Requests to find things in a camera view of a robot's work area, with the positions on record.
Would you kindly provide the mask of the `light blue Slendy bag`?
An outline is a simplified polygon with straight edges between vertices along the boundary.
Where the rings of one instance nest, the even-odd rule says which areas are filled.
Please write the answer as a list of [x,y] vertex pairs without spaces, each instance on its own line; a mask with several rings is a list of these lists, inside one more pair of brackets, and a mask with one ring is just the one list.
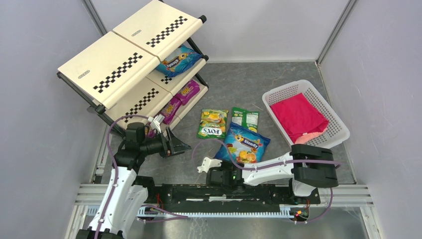
[[161,61],[155,70],[168,77],[176,77],[188,71],[202,58],[202,54],[182,44]]

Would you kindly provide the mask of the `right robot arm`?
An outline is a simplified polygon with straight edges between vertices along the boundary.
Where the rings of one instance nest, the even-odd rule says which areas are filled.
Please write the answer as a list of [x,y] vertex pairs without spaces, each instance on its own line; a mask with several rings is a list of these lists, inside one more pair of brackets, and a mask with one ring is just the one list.
[[204,157],[197,171],[206,173],[208,185],[224,187],[258,186],[267,181],[289,179],[290,192],[296,197],[307,197],[316,188],[337,187],[339,166],[330,149],[294,144],[290,152],[258,163],[234,164]]

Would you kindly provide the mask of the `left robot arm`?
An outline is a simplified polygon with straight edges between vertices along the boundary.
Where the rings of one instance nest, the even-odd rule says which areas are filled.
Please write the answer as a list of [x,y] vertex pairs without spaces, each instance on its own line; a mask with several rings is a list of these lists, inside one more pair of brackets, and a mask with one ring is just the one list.
[[116,154],[106,193],[87,229],[78,231],[78,239],[124,239],[142,204],[154,196],[152,177],[139,176],[145,158],[159,154],[166,158],[182,154],[191,147],[179,140],[166,128],[166,133],[157,133],[148,138],[145,124],[130,123]]

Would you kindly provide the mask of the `purple grape candy bag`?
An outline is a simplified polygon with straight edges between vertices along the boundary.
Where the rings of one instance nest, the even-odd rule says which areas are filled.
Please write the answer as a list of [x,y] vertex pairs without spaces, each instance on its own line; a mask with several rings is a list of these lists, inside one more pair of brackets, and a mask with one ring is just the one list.
[[157,134],[157,129],[153,129],[151,127],[147,127],[145,129],[145,134],[147,138],[153,138]]
[[164,117],[162,123],[169,124],[181,105],[182,102],[178,98],[173,97],[159,113]]

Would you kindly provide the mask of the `dark blue fruit candy bag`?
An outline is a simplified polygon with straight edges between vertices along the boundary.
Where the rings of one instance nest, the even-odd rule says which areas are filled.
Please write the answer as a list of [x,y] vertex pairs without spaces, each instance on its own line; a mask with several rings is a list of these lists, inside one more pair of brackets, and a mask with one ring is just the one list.
[[231,123],[224,139],[224,146],[214,156],[215,159],[236,162],[259,163],[271,139],[266,138],[236,123]]

